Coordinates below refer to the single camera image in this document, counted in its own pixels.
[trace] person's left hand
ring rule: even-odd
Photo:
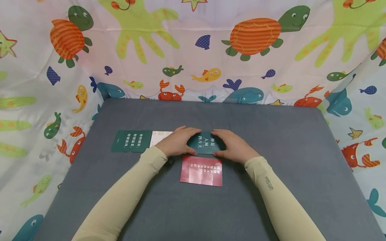
[[[167,157],[185,153],[197,155],[197,152],[193,148],[188,147],[186,143],[193,135],[200,132],[200,129],[194,127],[178,127],[168,137],[156,144],[156,147],[165,153]]]

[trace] cartoon crab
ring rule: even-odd
[[[294,106],[307,106],[307,107],[317,107],[321,102],[322,100],[319,99],[319,98],[316,98],[316,97],[308,97],[309,94],[312,94],[316,91],[319,91],[319,90],[322,90],[324,88],[324,86],[322,87],[319,87],[319,85],[315,86],[314,88],[312,88],[308,94],[306,94],[304,96],[304,98],[301,98],[299,100],[297,100],[294,104]],[[328,95],[330,94],[330,92],[326,92],[324,94],[324,97],[327,97]]]
[[[381,162],[378,161],[378,160],[371,161],[370,160],[370,154],[365,154],[365,155],[362,156],[362,163],[364,165],[359,165],[358,164],[358,159],[357,159],[357,147],[358,147],[358,145],[361,144],[361,143],[364,143],[365,146],[369,147],[369,146],[372,146],[371,142],[373,140],[376,140],[376,139],[378,139],[378,138],[377,137],[371,138],[371,139],[369,139],[367,141],[359,142],[359,143],[354,143],[354,144],[349,145],[347,147],[344,147],[342,149],[343,156],[346,159],[347,163],[349,164],[351,170],[354,167],[366,168],[366,167],[375,167],[375,166],[378,166],[379,164],[381,164]]]
[[[70,154],[67,154],[67,143],[64,139],[62,139],[62,146],[56,145],[60,153],[63,153],[66,157],[70,158],[70,163],[72,164],[74,162],[74,159],[76,155],[79,152],[80,147],[82,146],[83,142],[85,141],[86,138],[86,133],[80,128],[79,126],[74,126],[73,127],[75,132],[71,133],[70,136],[72,137],[78,137],[80,135],[83,135],[80,139],[78,139],[74,145],[74,147],[71,150]]]
[[[169,86],[169,82],[164,83],[164,80],[161,80],[159,82],[159,87],[161,93],[158,94],[159,100],[171,100],[171,101],[181,101],[182,97],[184,96],[185,87],[183,85],[174,86],[174,88],[180,92],[182,95],[179,95],[178,93],[172,93],[172,92],[163,92],[162,89]]]

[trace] hand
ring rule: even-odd
[[[200,129],[193,127],[178,127],[168,137],[156,144],[156,147],[165,153],[167,157],[177,156],[184,153],[197,155],[197,152],[193,148],[188,147],[186,143],[193,135],[200,132]]]
[[[249,159],[260,156],[248,143],[230,130],[214,129],[212,135],[220,137],[227,146],[224,151],[215,151],[214,156],[223,157],[243,165]]]

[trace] gray table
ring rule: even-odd
[[[265,156],[328,241],[383,241],[316,108],[108,99],[64,179],[36,241],[69,241],[140,153],[112,153],[118,130],[230,129]],[[223,162],[223,187],[180,183],[181,161],[148,185],[120,240],[278,240],[246,173]]]

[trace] beige arm sleeve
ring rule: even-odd
[[[147,184],[166,163],[157,147],[146,149],[139,161],[97,202],[72,241],[116,241]]]
[[[326,240],[264,157],[252,158],[244,167],[260,190],[280,241]]]

